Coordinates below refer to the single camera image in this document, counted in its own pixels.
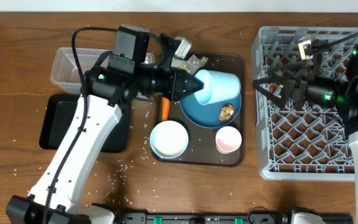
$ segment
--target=black tray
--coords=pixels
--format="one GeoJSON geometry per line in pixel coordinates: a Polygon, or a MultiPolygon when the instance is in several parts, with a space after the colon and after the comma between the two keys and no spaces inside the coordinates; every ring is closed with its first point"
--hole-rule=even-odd
{"type": "MultiPolygon", "coordinates": [[[[242,97],[242,106],[238,116],[228,126],[238,129],[242,136],[242,144],[240,148],[229,154],[222,154],[216,149],[215,135],[219,128],[207,129],[195,125],[183,114],[180,103],[171,102],[169,120],[178,121],[187,129],[189,134],[189,144],[186,151],[174,158],[174,159],[162,159],[153,152],[154,157],[161,162],[175,162],[182,164],[194,164],[194,165],[207,165],[207,166],[226,166],[233,167],[238,166],[244,160],[245,147],[244,147],[244,107],[246,106],[245,100],[245,64],[243,59],[239,55],[235,54],[212,54],[212,53],[190,53],[187,58],[195,54],[198,58],[203,56],[208,57],[208,63],[203,67],[207,70],[217,70],[221,72],[228,72],[237,75],[240,78],[242,97]]],[[[161,100],[158,100],[158,107],[160,112],[157,113],[157,124],[161,122],[161,100]]]]}
{"type": "MultiPolygon", "coordinates": [[[[39,141],[42,149],[58,149],[70,127],[79,97],[79,95],[56,94],[49,98],[39,141]]],[[[101,152],[122,152],[126,148],[130,120],[131,110],[125,110],[104,142],[101,152]]]]}

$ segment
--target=pink cup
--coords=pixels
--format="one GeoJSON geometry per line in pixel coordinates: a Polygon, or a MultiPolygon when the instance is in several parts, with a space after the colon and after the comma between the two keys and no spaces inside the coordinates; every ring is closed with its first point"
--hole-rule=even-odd
{"type": "Polygon", "coordinates": [[[221,128],[215,137],[216,149],[223,154],[236,151],[242,142],[240,132],[233,127],[225,126],[221,128]]]}

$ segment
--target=blue plate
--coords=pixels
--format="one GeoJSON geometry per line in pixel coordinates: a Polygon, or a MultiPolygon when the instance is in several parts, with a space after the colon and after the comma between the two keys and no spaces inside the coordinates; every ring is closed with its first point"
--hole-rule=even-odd
{"type": "Polygon", "coordinates": [[[241,109],[241,94],[231,100],[221,101],[210,105],[201,105],[197,102],[194,94],[180,101],[180,107],[185,116],[193,123],[203,128],[220,128],[233,121],[241,109]],[[220,121],[219,113],[224,105],[231,104],[234,114],[229,121],[220,121]]]}

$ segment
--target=plastic bin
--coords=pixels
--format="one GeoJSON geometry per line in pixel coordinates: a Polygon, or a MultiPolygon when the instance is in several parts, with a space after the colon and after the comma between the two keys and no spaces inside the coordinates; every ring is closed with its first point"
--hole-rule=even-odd
{"type": "MultiPolygon", "coordinates": [[[[82,71],[85,73],[85,71],[92,68],[98,57],[107,50],[78,48],[76,51],[82,71]]],[[[154,60],[154,55],[147,53],[145,63],[154,63],[154,60]]],[[[108,60],[106,59],[101,66],[107,67],[107,64],[108,60]]],[[[80,77],[78,76],[78,69],[75,65],[71,47],[62,47],[57,50],[50,82],[60,86],[67,93],[81,94],[80,77]]]]}
{"type": "MultiPolygon", "coordinates": [[[[358,28],[262,27],[251,47],[252,78],[266,77],[268,69],[300,60],[297,42],[302,37],[314,35],[332,42],[355,32],[358,28]]],[[[354,44],[358,38],[323,52],[321,74],[346,79],[354,44]]],[[[280,87],[264,88],[278,94],[280,87]]],[[[256,98],[257,154],[264,179],[354,181],[353,157],[340,122],[314,112],[307,103],[295,110],[289,101],[281,110],[259,92],[256,98]]],[[[334,110],[321,112],[339,117],[334,110]]]]}

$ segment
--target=green light on rail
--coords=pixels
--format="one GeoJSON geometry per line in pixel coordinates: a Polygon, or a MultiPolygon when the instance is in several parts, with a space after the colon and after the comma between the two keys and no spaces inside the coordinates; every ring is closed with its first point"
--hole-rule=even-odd
{"type": "Polygon", "coordinates": [[[324,95],[324,99],[325,99],[325,100],[331,100],[331,96],[330,96],[330,95],[325,94],[325,95],[324,95]]]}

